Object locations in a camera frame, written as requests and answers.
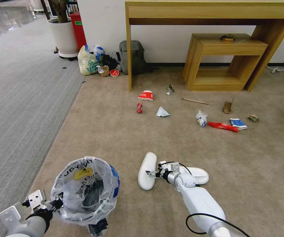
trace black cable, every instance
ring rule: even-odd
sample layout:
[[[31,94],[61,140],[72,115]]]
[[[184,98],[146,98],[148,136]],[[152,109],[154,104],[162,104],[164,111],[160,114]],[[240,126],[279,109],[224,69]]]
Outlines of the black cable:
[[[187,228],[188,228],[192,233],[195,233],[195,234],[197,234],[197,235],[203,235],[203,234],[206,234],[206,232],[196,232],[196,231],[192,230],[192,229],[189,227],[189,225],[188,225],[188,220],[189,220],[190,217],[193,217],[193,216],[209,216],[209,217],[218,219],[219,221],[223,221],[224,223],[226,223],[226,224],[232,226],[233,228],[239,230],[239,231],[240,231],[241,233],[243,233],[245,236],[250,237],[245,231],[243,231],[241,228],[237,227],[236,225],[234,225],[234,224],[232,224],[232,223],[230,223],[230,222],[228,222],[228,221],[226,221],[226,220],[223,220],[223,219],[220,218],[220,217],[213,216],[213,215],[206,214],[206,213],[194,213],[194,214],[191,214],[191,215],[187,216],[187,218],[186,218],[186,226],[187,226]]]
[[[174,163],[174,162],[175,162],[175,161],[169,161],[169,162],[165,162],[165,163],[160,164],[160,165],[165,165],[165,164]],[[189,170],[186,166],[184,166],[184,165],[183,165],[182,163],[180,163],[180,162],[179,162],[179,164],[180,164],[181,166],[185,167],[186,170],[188,170],[188,172],[192,175],[192,173],[190,172],[190,170]]]

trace red lid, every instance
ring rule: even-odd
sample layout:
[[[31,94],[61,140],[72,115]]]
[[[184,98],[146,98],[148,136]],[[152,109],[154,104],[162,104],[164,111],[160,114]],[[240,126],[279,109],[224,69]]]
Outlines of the red lid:
[[[112,69],[112,70],[110,71],[110,75],[111,75],[111,76],[118,76],[118,75],[119,75],[119,71],[118,71],[117,69]]]

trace wooden side table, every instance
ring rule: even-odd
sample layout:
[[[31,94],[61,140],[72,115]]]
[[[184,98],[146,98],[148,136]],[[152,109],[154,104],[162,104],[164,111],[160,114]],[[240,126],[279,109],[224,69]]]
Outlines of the wooden side table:
[[[231,34],[234,41],[220,40],[224,34],[192,34],[184,80],[191,91],[241,91],[267,48],[246,34]],[[203,55],[235,55],[229,68],[199,68]]]

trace table leg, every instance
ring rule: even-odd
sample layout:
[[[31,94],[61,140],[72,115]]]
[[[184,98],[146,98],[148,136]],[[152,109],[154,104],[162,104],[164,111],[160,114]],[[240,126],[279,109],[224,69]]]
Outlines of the table leg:
[[[258,78],[284,39],[284,19],[273,20],[270,25],[266,23],[257,25],[252,37],[268,44],[268,47],[245,85],[245,89],[248,91],[253,89]]]
[[[127,8],[125,10],[126,18],[126,45],[128,53],[128,79],[129,79],[129,91],[132,90],[132,54],[131,54],[131,25],[129,21],[129,14]]]

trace white slipper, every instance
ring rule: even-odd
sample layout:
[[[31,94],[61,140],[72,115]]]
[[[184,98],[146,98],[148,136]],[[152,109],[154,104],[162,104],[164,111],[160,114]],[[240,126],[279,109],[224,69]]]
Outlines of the white slipper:
[[[152,152],[146,153],[139,171],[139,185],[144,190],[152,189],[152,187],[155,184],[155,178],[149,177],[146,171],[155,171],[156,162],[157,162],[157,156],[154,153]]]
[[[192,176],[196,177],[198,184],[206,184],[209,181],[209,174],[207,171],[197,167],[187,167]],[[183,166],[179,166],[180,173],[189,173]]]

